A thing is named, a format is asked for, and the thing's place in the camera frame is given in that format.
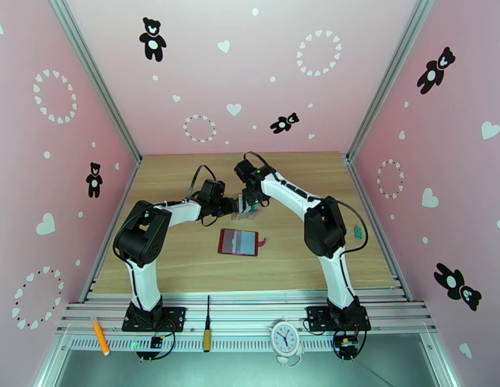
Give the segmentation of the aluminium frame post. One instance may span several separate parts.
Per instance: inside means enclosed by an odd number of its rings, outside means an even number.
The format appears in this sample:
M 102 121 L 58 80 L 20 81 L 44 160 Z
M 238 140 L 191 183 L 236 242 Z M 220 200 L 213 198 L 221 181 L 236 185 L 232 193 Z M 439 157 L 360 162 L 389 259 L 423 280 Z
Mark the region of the aluminium frame post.
M 386 67 L 384 75 L 377 87 L 377 90 L 370 101 L 363 119 L 355 133 L 355 136 L 344 154 L 344 160 L 347 165 L 354 163 L 360 148 L 362 147 L 367 134 L 373 126 L 375 119 L 382 106 L 384 105 L 388 94 L 390 93 L 395 80 L 397 79 L 402 67 L 407 60 L 409 53 L 422 29 L 426 18 L 428 17 L 435 0 L 417 0 L 410 17 L 406 23 L 400 40 L 393 52 L 393 55 Z
M 136 166 L 143 159 L 66 0 L 48 0 Z

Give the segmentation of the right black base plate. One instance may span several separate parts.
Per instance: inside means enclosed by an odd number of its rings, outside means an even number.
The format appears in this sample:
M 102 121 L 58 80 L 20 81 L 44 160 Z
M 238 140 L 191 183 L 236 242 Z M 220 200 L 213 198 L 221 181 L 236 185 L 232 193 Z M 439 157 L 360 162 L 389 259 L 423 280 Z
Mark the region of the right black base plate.
M 329 308 L 328 306 L 309 306 L 306 308 L 306 321 L 311 332 L 359 332 L 372 329 L 365 307 Z

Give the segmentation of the red leather card holder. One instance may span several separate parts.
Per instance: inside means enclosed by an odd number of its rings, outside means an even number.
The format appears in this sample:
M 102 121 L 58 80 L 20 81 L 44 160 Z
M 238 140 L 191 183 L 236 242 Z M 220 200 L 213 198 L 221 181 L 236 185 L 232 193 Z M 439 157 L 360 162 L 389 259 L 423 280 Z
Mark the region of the red leather card holder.
M 256 231 L 222 228 L 217 252 L 223 255 L 257 257 L 258 251 L 266 244 L 266 238 Z

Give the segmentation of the yellow handled screwdriver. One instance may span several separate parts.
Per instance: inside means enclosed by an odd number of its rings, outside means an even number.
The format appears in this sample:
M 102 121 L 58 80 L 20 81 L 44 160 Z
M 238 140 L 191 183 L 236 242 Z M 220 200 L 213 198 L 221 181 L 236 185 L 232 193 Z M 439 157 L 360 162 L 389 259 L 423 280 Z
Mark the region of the yellow handled screwdriver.
M 211 318 L 210 318 L 210 295 L 207 297 L 207 309 L 206 309 L 206 319 L 205 328 L 203 332 L 203 352 L 208 353 L 211 350 L 212 345 L 212 332 L 210 328 Z

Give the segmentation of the right aluminium side rail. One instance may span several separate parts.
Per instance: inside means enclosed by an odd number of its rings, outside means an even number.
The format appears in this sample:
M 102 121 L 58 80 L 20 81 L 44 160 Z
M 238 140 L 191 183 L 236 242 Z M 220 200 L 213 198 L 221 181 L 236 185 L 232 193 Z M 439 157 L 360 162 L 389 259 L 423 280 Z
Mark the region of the right aluminium side rail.
M 350 174 L 350 178 L 354 183 L 355 189 L 357 190 L 357 194 L 363 204 L 364 210 L 370 221 L 370 226 L 373 229 L 375 238 L 377 239 L 379 247 L 385 257 L 386 263 L 388 265 L 388 268 L 390 269 L 392 277 L 396 278 L 396 281 L 398 282 L 398 287 L 402 289 L 403 294 L 405 295 L 407 301 L 412 302 L 414 301 L 412 293 L 407 283 L 405 282 L 405 277 L 395 258 L 393 249 L 390 245 L 390 242 L 387 239 L 383 226 L 380 222 L 378 215 L 376 214 L 375 208 L 368 195 L 368 192 L 366 191 L 364 183 L 355 167 L 355 164 L 352 160 L 347 158 L 346 154 L 343 154 L 342 158 L 348 170 L 348 173 Z

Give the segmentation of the orange marker pen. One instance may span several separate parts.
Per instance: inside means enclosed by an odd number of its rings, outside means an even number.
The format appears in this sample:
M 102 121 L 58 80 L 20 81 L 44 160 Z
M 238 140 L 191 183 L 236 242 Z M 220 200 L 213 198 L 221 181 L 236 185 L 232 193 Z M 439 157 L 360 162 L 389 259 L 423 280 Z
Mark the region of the orange marker pen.
M 106 341 L 105 335 L 103 333 L 102 327 L 96 317 L 91 318 L 91 322 L 96 334 L 100 349 L 104 356 L 110 355 L 110 348 Z

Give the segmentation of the black yellow electronics module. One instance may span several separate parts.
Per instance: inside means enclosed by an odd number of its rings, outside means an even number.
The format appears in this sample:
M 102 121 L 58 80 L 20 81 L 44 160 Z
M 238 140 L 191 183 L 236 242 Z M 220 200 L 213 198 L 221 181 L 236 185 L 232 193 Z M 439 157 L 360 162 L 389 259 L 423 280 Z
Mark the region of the black yellow electronics module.
M 353 360 L 359 353 L 359 339 L 356 335 L 334 335 L 333 351 L 344 361 Z

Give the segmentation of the white alarm clock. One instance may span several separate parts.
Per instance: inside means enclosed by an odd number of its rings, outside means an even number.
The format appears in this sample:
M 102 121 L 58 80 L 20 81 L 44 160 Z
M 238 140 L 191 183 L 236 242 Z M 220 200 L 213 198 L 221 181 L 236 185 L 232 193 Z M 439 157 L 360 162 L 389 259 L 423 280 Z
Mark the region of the white alarm clock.
M 275 359 L 282 367 L 293 368 L 301 363 L 303 344 L 299 332 L 290 322 L 275 323 L 270 332 L 270 342 Z

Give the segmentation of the aluminium side rail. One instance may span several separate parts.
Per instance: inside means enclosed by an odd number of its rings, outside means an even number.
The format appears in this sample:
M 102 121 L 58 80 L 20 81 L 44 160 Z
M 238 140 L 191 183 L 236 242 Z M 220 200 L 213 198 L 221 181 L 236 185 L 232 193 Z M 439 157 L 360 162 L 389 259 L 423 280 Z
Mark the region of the aluminium side rail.
M 130 190 L 132 188 L 132 185 L 133 185 L 135 176 L 137 174 L 138 168 L 139 168 L 139 163 L 135 163 L 134 169 L 132 170 L 130 176 L 128 177 L 125 189 L 124 189 L 123 193 L 121 194 L 121 198 L 120 198 L 119 202 L 117 203 L 116 209 L 112 215 L 109 227 L 106 231 L 105 238 L 103 239 L 103 241 L 101 243 L 101 247 L 99 248 L 97 257 L 96 257 L 96 259 L 91 267 L 90 273 L 88 274 L 88 278 L 85 282 L 83 290 L 81 291 L 79 300 L 77 301 L 78 304 L 82 304 L 87 300 L 88 293 L 89 293 L 90 289 L 92 288 L 92 285 L 94 284 L 97 276 L 99 275 L 99 272 L 100 272 L 101 267 L 103 265 L 104 259 L 108 254 L 110 242 L 113 239 L 113 236 L 115 234 L 115 226 L 119 220 L 119 217 L 121 215 L 123 207 L 126 204 L 126 200 L 127 200 L 128 195 L 130 193 Z
M 370 221 L 370 226 L 373 229 L 375 238 L 377 239 L 379 247 L 385 257 L 386 263 L 388 265 L 388 268 L 390 269 L 392 277 L 396 278 L 396 281 L 398 282 L 398 287 L 402 289 L 403 294 L 405 295 L 407 301 L 412 302 L 414 301 L 412 293 L 407 283 L 405 282 L 405 277 L 395 258 L 393 249 L 390 245 L 390 242 L 387 239 L 383 226 L 380 222 L 378 215 L 376 214 L 375 208 L 368 195 L 368 192 L 366 191 L 364 183 L 355 167 L 355 164 L 352 160 L 347 158 L 346 154 L 343 154 L 342 158 L 348 170 L 348 173 L 350 174 L 350 178 L 354 183 L 355 189 L 357 190 L 357 194 L 363 204 L 364 210 Z

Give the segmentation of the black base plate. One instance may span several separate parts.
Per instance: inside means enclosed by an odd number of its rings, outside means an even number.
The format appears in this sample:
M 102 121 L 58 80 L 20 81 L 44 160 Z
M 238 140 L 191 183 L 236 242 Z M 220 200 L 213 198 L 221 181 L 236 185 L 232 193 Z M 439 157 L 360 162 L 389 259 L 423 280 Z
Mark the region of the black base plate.
M 372 329 L 365 307 L 329 308 L 328 306 L 309 306 L 306 308 L 306 321 L 311 332 L 359 332 Z
M 129 307 L 121 327 L 122 332 L 182 332 L 186 308 L 160 307 L 153 311 Z

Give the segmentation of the left aluminium frame post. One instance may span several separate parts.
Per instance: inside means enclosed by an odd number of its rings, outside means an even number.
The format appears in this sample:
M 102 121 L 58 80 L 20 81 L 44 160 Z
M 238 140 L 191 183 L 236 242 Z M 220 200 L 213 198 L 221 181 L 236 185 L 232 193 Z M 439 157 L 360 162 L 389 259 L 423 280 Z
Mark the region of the left aluminium frame post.
M 48 0 L 136 166 L 143 159 L 66 0 Z

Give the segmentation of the aluminium front rail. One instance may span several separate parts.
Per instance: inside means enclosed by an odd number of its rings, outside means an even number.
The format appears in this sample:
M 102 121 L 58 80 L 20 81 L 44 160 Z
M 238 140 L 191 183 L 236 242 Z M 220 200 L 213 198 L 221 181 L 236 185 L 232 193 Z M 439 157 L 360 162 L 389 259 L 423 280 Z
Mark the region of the aluminium front rail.
M 409 301 L 398 288 L 358 290 L 358 296 L 366 308 L 372 333 L 437 330 L 425 303 Z M 168 293 L 164 304 L 186 308 L 185 335 L 201 333 L 207 316 L 216 335 L 260 335 L 279 320 L 302 328 L 307 307 L 324 306 L 326 298 L 322 290 Z M 96 317 L 108 335 L 119 334 L 129 300 L 127 294 L 92 293 L 83 303 L 69 303 L 56 322 L 56 332 L 91 334 L 91 318 Z

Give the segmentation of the right aluminium frame post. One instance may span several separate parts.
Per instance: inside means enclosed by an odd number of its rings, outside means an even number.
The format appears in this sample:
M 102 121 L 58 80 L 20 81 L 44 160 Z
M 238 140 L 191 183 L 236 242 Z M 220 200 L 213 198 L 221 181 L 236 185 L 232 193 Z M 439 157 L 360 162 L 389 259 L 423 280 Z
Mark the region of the right aluminium frame post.
M 360 148 L 362 147 L 367 134 L 373 126 L 375 119 L 382 106 L 384 105 L 388 94 L 390 93 L 395 80 L 397 79 L 402 67 L 407 60 L 409 53 L 422 29 L 426 18 L 428 17 L 435 0 L 417 0 L 410 17 L 406 23 L 400 40 L 393 52 L 393 55 L 386 67 L 384 75 L 377 87 L 377 90 L 370 101 L 363 119 L 355 133 L 355 136 L 344 154 L 344 160 L 347 165 L 354 163 Z

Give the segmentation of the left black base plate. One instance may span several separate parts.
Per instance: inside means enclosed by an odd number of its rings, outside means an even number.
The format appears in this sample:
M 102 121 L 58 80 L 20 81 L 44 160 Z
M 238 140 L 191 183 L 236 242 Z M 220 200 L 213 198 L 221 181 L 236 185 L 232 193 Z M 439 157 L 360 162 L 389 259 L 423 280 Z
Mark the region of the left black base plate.
M 160 307 L 153 311 L 129 307 L 121 327 L 122 332 L 182 332 L 186 308 Z

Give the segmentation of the left aluminium side rail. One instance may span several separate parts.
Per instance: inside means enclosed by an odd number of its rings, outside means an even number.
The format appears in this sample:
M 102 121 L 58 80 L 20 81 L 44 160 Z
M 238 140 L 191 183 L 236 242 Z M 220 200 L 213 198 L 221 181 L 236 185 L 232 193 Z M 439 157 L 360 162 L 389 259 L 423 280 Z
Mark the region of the left aluminium side rail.
M 104 259 L 108 254 L 110 242 L 113 239 L 113 236 L 115 234 L 115 226 L 119 220 L 119 217 L 121 215 L 123 207 L 126 204 L 126 200 L 127 200 L 128 195 L 130 193 L 130 190 L 132 188 L 132 185 L 133 185 L 135 176 L 137 174 L 138 168 L 139 168 L 139 163 L 135 163 L 134 169 L 132 170 L 130 176 L 128 177 L 125 189 L 124 189 L 123 193 L 121 194 L 121 198 L 120 198 L 119 202 L 117 203 L 116 209 L 112 215 L 109 227 L 106 231 L 105 238 L 103 239 L 103 241 L 101 243 L 101 247 L 99 248 L 97 257 L 96 257 L 96 259 L 91 267 L 90 273 L 88 274 L 88 278 L 85 282 L 83 290 L 81 291 L 79 300 L 77 301 L 78 304 L 82 304 L 87 300 L 88 293 L 89 293 L 90 289 L 92 288 L 92 285 L 94 284 L 97 276 L 99 275 L 99 272 L 100 272 L 101 267 L 103 265 Z

